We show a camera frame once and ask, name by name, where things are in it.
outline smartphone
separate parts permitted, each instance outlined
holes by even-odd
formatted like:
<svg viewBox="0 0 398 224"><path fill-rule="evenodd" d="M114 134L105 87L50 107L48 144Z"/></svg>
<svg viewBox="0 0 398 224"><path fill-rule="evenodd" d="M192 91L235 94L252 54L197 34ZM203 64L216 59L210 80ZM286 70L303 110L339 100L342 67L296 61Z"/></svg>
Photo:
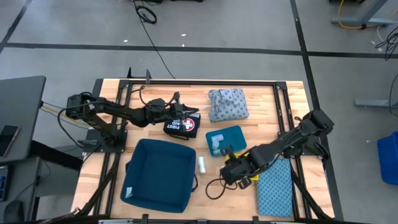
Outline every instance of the smartphone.
<svg viewBox="0 0 398 224"><path fill-rule="evenodd" d="M0 157L4 157L10 149L19 132L15 125L5 125L0 134Z"/></svg>

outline floor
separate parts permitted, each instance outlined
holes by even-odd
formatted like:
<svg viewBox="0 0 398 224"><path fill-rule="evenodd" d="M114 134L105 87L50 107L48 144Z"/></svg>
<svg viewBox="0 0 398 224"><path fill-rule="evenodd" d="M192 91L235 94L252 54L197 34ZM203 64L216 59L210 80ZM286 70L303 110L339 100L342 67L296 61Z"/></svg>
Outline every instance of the floor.
<svg viewBox="0 0 398 224"><path fill-rule="evenodd" d="M371 1L346 3L342 14ZM147 31L177 78L302 80L310 106L319 104L335 122L328 142L344 219L395 222L398 187L381 180L376 142L397 129L398 119L388 110L353 105L354 99L387 99L398 72L398 56L386 62L374 48L372 41L380 42L375 28L330 24L338 3L327 0L165 0L151 9L158 23L146 24ZM376 15L388 17L395 9L398 2L389 0ZM381 35L393 28L380 28ZM96 78L125 77L129 67L133 76L148 68L155 78L170 78L125 0L0 0L0 39L0 78L45 75L43 99L59 106L72 94L91 91ZM67 129L75 139L85 137L84 129ZM34 139L52 147L71 145L46 113L39 113ZM72 204L78 174L51 169L39 186L46 196L38 218L67 213Z"/></svg>

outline black table leg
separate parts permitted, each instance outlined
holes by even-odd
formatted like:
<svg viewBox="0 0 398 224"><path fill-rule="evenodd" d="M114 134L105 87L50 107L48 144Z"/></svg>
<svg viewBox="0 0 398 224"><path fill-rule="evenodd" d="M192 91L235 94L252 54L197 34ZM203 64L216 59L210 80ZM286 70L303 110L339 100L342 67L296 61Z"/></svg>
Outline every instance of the black table leg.
<svg viewBox="0 0 398 224"><path fill-rule="evenodd" d="M30 156L39 156L45 161L53 162L55 164L80 170L83 161L69 154L60 152L56 149L46 146L40 142L32 140L30 144Z"/></svg>

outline gray patterned pillow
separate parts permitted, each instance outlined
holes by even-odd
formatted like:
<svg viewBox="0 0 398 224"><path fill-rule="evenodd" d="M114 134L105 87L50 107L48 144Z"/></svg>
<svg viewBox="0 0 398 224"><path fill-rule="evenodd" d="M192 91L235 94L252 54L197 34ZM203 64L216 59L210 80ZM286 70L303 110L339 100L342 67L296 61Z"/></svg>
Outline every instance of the gray patterned pillow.
<svg viewBox="0 0 398 224"><path fill-rule="evenodd" d="M230 90L210 90L211 122L242 119L249 116L246 99L241 88Z"/></svg>

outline blue fabric bin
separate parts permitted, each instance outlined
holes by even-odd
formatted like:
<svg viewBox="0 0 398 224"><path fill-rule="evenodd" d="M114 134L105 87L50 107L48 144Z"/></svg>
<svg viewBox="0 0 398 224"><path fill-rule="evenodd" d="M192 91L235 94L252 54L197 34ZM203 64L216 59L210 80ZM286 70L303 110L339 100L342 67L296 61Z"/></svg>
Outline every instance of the blue fabric bin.
<svg viewBox="0 0 398 224"><path fill-rule="evenodd" d="M195 175L196 152L167 141L141 139L126 164L120 198L137 207L182 213Z"/></svg>
<svg viewBox="0 0 398 224"><path fill-rule="evenodd" d="M398 131L391 136L379 139L379 163L381 177L388 184L398 185Z"/></svg>

